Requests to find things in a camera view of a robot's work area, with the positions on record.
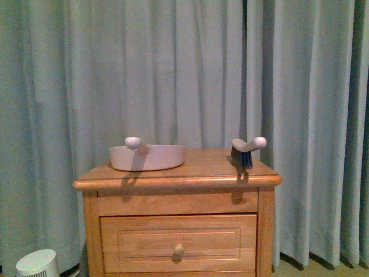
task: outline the scrub brush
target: scrub brush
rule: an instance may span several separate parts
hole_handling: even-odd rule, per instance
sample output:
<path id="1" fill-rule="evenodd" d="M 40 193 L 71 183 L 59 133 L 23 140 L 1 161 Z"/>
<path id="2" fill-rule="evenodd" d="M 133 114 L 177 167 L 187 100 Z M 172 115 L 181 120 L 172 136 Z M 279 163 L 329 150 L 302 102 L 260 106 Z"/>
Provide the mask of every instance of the scrub brush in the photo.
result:
<path id="1" fill-rule="evenodd" d="M 266 139 L 264 137 L 257 137 L 249 143 L 236 138 L 232 140 L 231 156 L 234 164 L 240 166 L 242 169 L 251 169 L 253 167 L 253 158 L 251 152 L 264 148 L 266 146 Z"/>

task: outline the drawer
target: drawer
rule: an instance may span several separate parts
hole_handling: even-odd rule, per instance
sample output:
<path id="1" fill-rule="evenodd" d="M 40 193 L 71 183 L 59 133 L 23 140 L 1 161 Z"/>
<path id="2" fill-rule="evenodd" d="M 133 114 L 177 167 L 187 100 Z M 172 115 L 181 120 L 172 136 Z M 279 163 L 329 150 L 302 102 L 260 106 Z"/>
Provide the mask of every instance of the drawer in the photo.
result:
<path id="1" fill-rule="evenodd" d="M 162 190 L 99 192 L 99 215 L 178 215 L 257 212 L 257 188 L 192 189 L 188 192 Z"/>
<path id="2" fill-rule="evenodd" d="M 101 218 L 105 273 L 255 271 L 256 215 Z"/>

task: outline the nightstand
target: nightstand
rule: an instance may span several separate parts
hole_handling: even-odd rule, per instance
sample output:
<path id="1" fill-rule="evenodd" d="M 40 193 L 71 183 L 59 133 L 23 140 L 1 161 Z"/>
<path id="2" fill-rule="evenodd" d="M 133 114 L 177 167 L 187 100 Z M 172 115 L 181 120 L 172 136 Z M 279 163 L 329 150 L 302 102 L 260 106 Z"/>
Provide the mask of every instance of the nightstand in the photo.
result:
<path id="1" fill-rule="evenodd" d="M 83 192 L 91 277 L 268 277 L 274 187 L 281 177 L 256 158 L 231 163 L 231 149 L 188 149 L 168 170 L 97 167 Z"/>

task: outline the drawer knob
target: drawer knob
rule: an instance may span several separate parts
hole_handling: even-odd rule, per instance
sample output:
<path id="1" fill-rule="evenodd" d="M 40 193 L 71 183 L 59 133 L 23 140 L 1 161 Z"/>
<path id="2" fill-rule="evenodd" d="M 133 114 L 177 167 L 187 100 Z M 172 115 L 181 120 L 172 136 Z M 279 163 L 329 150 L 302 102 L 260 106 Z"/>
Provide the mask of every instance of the drawer knob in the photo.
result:
<path id="1" fill-rule="evenodd" d="M 185 248 L 182 244 L 177 244 L 177 246 L 174 248 L 174 254 L 178 256 L 182 256 L 185 253 Z"/>

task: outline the brush bristles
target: brush bristles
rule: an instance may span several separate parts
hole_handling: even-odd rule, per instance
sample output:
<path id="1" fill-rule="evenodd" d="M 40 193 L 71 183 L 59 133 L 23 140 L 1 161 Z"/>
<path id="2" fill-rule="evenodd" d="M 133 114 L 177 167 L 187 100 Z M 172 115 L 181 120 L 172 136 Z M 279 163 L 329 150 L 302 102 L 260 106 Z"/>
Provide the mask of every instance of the brush bristles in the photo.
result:
<path id="1" fill-rule="evenodd" d="M 251 151 L 241 152 L 232 147 L 231 156 L 235 164 L 242 167 L 242 169 L 251 169 L 253 167 L 253 158 L 251 157 Z"/>

